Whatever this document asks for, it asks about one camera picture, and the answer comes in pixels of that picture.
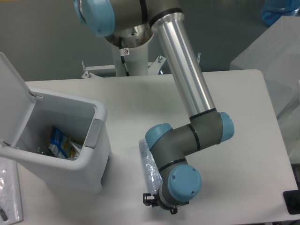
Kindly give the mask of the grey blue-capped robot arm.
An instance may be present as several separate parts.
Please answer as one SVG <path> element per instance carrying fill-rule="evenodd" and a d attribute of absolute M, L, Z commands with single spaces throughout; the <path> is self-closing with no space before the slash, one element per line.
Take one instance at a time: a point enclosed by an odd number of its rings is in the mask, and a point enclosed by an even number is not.
<path fill-rule="evenodd" d="M 183 9 L 176 0 L 75 0 L 73 4 L 82 25 L 116 46 L 125 76 L 132 74 L 128 58 L 132 48 L 143 44 L 133 30 L 150 30 L 159 39 L 188 123 L 177 128 L 161 123 L 146 132 L 145 141 L 162 183 L 155 193 L 143 194 L 143 203 L 176 214 L 202 187 L 201 175 L 187 156 L 234 135 L 232 119 L 216 109 L 192 52 Z"/>

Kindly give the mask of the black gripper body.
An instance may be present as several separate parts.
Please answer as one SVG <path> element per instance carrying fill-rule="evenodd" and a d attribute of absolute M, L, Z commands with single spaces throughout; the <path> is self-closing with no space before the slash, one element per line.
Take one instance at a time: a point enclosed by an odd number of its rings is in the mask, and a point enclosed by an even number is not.
<path fill-rule="evenodd" d="M 180 202 L 175 200 L 173 197 L 165 198 L 163 189 L 164 186 L 161 185 L 155 194 L 143 193 L 143 204 L 151 207 L 160 207 L 164 210 L 170 211 L 172 215 L 178 213 L 179 207 L 189 204 L 189 201 Z"/>

